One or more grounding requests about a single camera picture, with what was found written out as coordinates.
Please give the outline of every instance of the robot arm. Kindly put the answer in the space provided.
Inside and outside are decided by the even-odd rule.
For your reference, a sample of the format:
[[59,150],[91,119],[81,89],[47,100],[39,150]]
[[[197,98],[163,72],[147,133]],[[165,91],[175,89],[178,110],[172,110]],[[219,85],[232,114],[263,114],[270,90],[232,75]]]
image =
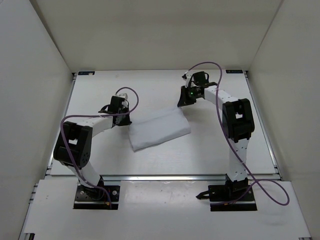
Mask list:
[[[129,112],[129,102],[126,94],[115,95],[111,98],[109,105],[104,106],[99,113],[105,114],[124,114]],[[75,163],[79,168],[80,174],[89,183],[103,187],[104,181],[89,162],[91,155],[92,138],[99,133],[111,129],[115,126],[125,126],[131,124],[130,116],[108,116],[88,118],[79,123],[66,121],[63,130],[68,141],[68,146],[72,152]],[[77,174],[75,166],[71,162],[66,146],[60,133],[53,151],[53,157],[62,165],[70,169],[78,178],[83,191],[92,199],[99,199],[102,195],[101,190],[92,187],[83,181]]]
[[[217,84],[209,82],[209,75],[197,72],[192,76],[184,75],[185,86],[181,87],[178,107],[192,105],[198,98],[216,104]],[[222,110],[224,132],[231,140],[232,147],[246,163],[247,147],[251,133],[255,129],[250,101],[231,96],[222,89],[218,92],[218,108]],[[230,193],[247,189],[248,176],[244,166],[238,161],[233,151],[229,150],[229,169],[226,174],[226,185]]]

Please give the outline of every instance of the white cloth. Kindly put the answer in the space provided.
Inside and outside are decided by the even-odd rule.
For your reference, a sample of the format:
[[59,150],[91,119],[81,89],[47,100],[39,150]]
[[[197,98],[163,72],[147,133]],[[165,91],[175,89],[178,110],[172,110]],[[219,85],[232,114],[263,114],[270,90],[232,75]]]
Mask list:
[[132,120],[129,138],[133,151],[158,145],[191,133],[188,120],[178,107],[162,109]]

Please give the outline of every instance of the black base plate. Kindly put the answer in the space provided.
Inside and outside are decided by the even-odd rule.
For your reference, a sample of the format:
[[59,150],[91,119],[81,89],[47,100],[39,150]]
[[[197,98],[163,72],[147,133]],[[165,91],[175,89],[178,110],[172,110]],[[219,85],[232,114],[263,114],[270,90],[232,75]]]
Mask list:
[[[209,199],[210,202],[226,202],[238,199],[244,192],[239,191],[239,193],[233,193],[232,197],[229,197],[229,192],[226,191],[225,185],[209,185]],[[255,200],[255,195],[251,189],[237,202],[252,202]]]
[[[209,185],[209,200],[210,202],[228,202],[238,199],[244,192],[234,193],[229,197],[229,192],[226,191],[225,185]],[[211,212],[238,212],[238,211],[257,211],[254,191],[250,189],[236,203],[227,205],[210,204]]]
[[110,195],[112,202],[111,208],[105,197],[99,200],[93,199],[85,193],[84,186],[78,185],[74,197],[73,209],[118,210],[119,205],[113,202],[119,202],[120,186],[105,185],[103,188],[106,189]]

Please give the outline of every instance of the wire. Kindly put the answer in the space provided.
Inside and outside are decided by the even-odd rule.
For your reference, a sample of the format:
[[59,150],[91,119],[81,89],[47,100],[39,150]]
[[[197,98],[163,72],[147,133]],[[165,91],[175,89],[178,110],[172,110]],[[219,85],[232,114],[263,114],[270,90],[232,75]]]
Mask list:
[[[216,113],[217,113],[217,116],[218,116],[218,120],[219,120],[219,124],[220,124],[220,127],[222,129],[222,132],[223,132],[223,135],[224,135],[224,138],[226,140],[226,142],[228,143],[230,149],[232,150],[232,152],[234,153],[234,155],[236,156],[236,158],[239,160],[239,162],[244,166],[244,168],[246,169],[246,171],[248,172],[248,174],[252,177],[253,179],[253,183],[246,189],[246,191],[239,197],[237,198],[236,200],[231,200],[231,201],[224,201],[224,202],[217,202],[217,203],[211,203],[211,205],[225,205],[225,204],[231,204],[231,203],[234,203],[238,200],[240,200],[244,195],[247,194],[247,192],[250,191],[250,189],[253,187],[253,185],[255,184],[258,184],[258,186],[261,188],[261,190],[272,200],[274,201],[276,204],[279,204],[281,206],[287,206],[289,203],[290,203],[290,197],[289,197],[289,194],[287,193],[287,191],[285,190],[285,188],[283,186],[281,186],[278,182],[274,181],[274,180],[271,180],[271,179],[256,179],[256,177],[253,175],[253,173],[250,171],[250,169],[247,167],[247,165],[244,163],[244,161],[240,158],[240,156],[238,155],[238,153],[236,152],[236,150],[233,148],[233,146],[231,145],[231,142],[227,136],[227,133],[225,132],[225,129],[224,129],[224,126],[223,126],[223,123],[222,123],[222,120],[221,120],[221,116],[220,116],[220,113],[219,113],[219,105],[218,105],[218,93],[219,93],[219,86],[220,86],[220,83],[221,83],[221,80],[222,80],[222,75],[223,75],[223,71],[222,71],[222,68],[221,66],[216,63],[216,62],[213,62],[213,61],[204,61],[204,62],[200,62],[196,65],[194,65],[193,67],[191,67],[187,72],[189,72],[190,70],[194,69],[195,67],[199,66],[199,65],[202,65],[202,64],[214,64],[216,65],[219,70],[220,70],[220,77],[219,77],[219,80],[218,80],[218,83],[216,85],[216,95],[215,95],[215,107],[216,107]],[[260,184],[261,181],[267,181],[267,182],[272,182],[276,185],[278,185],[284,192],[286,198],[287,198],[287,201],[285,203],[282,203],[282,202],[279,202],[277,201],[276,199],[274,199],[268,192],[267,190]]]
[[138,104],[139,104],[139,96],[138,96],[138,94],[137,94],[137,92],[136,92],[135,90],[133,90],[132,88],[127,87],[127,86],[124,86],[124,87],[119,88],[119,89],[115,92],[115,94],[117,94],[118,92],[120,92],[120,91],[123,90],[123,89],[129,89],[129,90],[131,90],[131,91],[135,94],[135,96],[136,96],[136,104],[135,104],[135,106],[134,106],[131,110],[129,110],[128,112],[126,112],[126,113],[116,113],[116,114],[105,114],[105,115],[69,115],[69,116],[65,116],[65,117],[61,120],[61,123],[60,123],[60,131],[61,131],[62,140],[63,140],[63,143],[64,143],[64,145],[65,145],[65,149],[66,149],[66,151],[68,152],[68,155],[69,155],[69,157],[70,157],[70,160],[71,160],[71,162],[72,162],[72,164],[73,164],[73,167],[74,167],[76,173],[78,174],[79,178],[81,178],[87,185],[89,185],[89,186],[92,187],[92,188],[96,188],[96,189],[102,190],[102,191],[106,194],[106,196],[107,196],[107,198],[108,198],[108,202],[109,202],[109,204],[110,204],[110,208],[112,208],[112,207],[111,207],[111,198],[110,198],[110,195],[109,195],[108,191],[107,191],[105,188],[101,187],[101,186],[94,185],[94,184],[92,184],[91,182],[87,181],[87,180],[85,179],[85,177],[80,173],[80,169],[79,169],[79,167],[77,166],[76,161],[75,161],[75,159],[74,159],[74,156],[72,155],[71,150],[70,150],[70,147],[69,147],[69,145],[68,145],[68,141],[67,141],[66,134],[65,134],[65,131],[64,131],[64,122],[65,122],[67,119],[70,119],[70,118],[107,118],[107,117],[119,117],[119,116],[124,116],[124,115],[128,115],[128,114],[132,113],[132,112],[137,108],[137,106],[138,106]]

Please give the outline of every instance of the purple cable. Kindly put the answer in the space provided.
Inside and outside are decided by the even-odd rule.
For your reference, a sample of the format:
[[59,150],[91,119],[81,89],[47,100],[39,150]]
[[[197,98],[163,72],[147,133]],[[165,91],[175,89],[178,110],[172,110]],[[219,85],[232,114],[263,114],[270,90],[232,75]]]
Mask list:
[[88,184],[90,187],[93,187],[93,188],[96,188],[96,189],[100,189],[102,191],[105,192],[107,198],[108,198],[108,202],[110,204],[110,208],[112,208],[111,206],[111,198],[110,198],[110,195],[108,193],[108,191],[106,189],[104,189],[103,187],[101,186],[97,186],[97,185],[94,185],[92,184],[91,182],[87,181],[84,176],[80,173],[80,169],[79,167],[77,166],[76,164],[76,161],[74,159],[74,156],[72,155],[71,153],[71,150],[70,150],[70,147],[68,145],[68,141],[67,141],[67,138],[66,138],[66,134],[65,134],[65,131],[64,131],[64,122],[65,120],[67,119],[70,119],[70,118],[106,118],[106,117],[118,117],[118,116],[124,116],[124,115],[128,115],[130,113],[132,113],[138,106],[139,104],[139,96],[137,94],[137,92],[135,90],[133,90],[132,88],[130,87],[127,87],[127,86],[124,86],[124,87],[121,87],[120,89],[118,89],[118,91],[115,92],[115,94],[117,94],[118,92],[120,92],[122,89],[129,89],[131,90],[135,96],[136,96],[136,104],[135,106],[129,110],[128,112],[126,113],[117,113],[117,114],[106,114],[106,115],[69,115],[69,116],[65,116],[62,120],[61,120],[61,123],[60,123],[60,131],[61,131],[61,136],[62,136],[62,139],[63,139],[63,143],[65,145],[65,148],[66,148],[66,151],[68,152],[68,155],[71,159],[71,162],[74,166],[74,169],[76,171],[76,173],[78,174],[78,176],[86,183]]
[[[217,86],[216,86],[216,95],[215,95],[215,107],[216,107],[216,113],[218,115],[218,120],[219,120],[219,124],[220,124],[220,127],[222,129],[222,132],[223,132],[223,135],[225,137],[225,140],[226,142],[228,143],[230,149],[232,150],[232,152],[234,153],[234,155],[236,156],[236,158],[239,160],[239,162],[244,166],[244,168],[246,169],[246,171],[248,172],[248,174],[252,177],[253,179],[253,183],[246,189],[246,191],[239,197],[237,198],[236,200],[232,200],[232,201],[224,201],[224,202],[218,202],[218,203],[212,203],[211,205],[225,205],[225,204],[231,204],[231,203],[235,203],[236,201],[240,200],[244,195],[247,194],[247,192],[249,192],[249,190],[253,187],[254,184],[258,184],[258,186],[261,188],[261,190],[272,200],[274,201],[276,204],[279,204],[281,206],[287,206],[290,202],[290,197],[289,197],[289,194],[287,193],[287,191],[285,190],[285,188],[283,186],[281,186],[278,182],[274,181],[274,180],[271,180],[271,179],[256,179],[256,177],[252,174],[252,172],[250,171],[250,169],[247,167],[247,165],[244,163],[244,161],[242,161],[242,159],[239,157],[238,153],[236,152],[236,150],[233,148],[233,146],[231,145],[230,143],[230,140],[227,136],[227,133],[225,132],[224,130],[224,126],[223,126],[223,123],[222,123],[222,120],[221,120],[221,116],[220,116],[220,113],[219,113],[219,106],[218,106],[218,92],[219,92],[219,86],[220,86],[220,83],[221,83],[221,80],[222,80],[222,75],[223,75],[223,71],[222,71],[222,68],[221,66],[216,63],[216,62],[213,62],[213,61],[204,61],[204,62],[200,62],[196,65],[194,65],[193,67],[191,67],[188,71],[194,69],[195,67],[199,66],[199,65],[202,65],[202,64],[214,64],[216,65],[219,70],[220,70],[220,77],[219,77],[219,81],[217,83]],[[287,202],[286,203],[282,203],[282,202],[279,202],[277,200],[275,200],[268,192],[267,190],[260,184],[261,181],[267,181],[267,182],[272,182],[276,185],[278,185],[285,193],[286,195],[286,198],[287,198]]]

